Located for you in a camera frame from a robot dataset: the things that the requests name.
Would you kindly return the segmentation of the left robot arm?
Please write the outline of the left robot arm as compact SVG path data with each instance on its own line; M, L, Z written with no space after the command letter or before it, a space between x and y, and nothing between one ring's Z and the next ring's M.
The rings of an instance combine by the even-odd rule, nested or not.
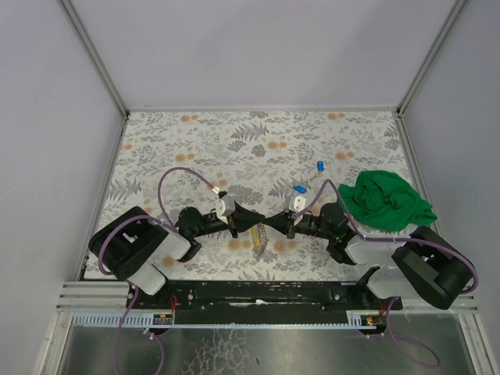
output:
M98 258L102 273L133 284L147 295L156 295L166 285L167 276L154 266L153 254L161 252L185 263L202 247L196 238L225 230L236 238L264 220L264 215L237 203L206 214L187 207L172 231L135 206L94 234L88 249Z

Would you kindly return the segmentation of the numbered keyring organizer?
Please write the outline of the numbered keyring organizer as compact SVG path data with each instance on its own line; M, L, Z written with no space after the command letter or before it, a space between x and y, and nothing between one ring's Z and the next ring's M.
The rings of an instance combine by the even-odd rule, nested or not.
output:
M266 235L265 226L262 223L251 228L253 251L257 256L261 256L266 250L269 239Z

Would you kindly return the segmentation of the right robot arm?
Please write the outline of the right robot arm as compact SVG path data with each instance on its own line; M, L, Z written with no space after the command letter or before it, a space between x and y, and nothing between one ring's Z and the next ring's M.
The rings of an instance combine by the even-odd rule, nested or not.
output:
M317 216L286 209L264 223L288 238L301 234L327 240L327 252L337 263L373 267L366 287L379 299L420 297L437 309L449 309L475 281L465 258L429 227L417 227L400 241L370 241L355 232L337 203L327 203Z

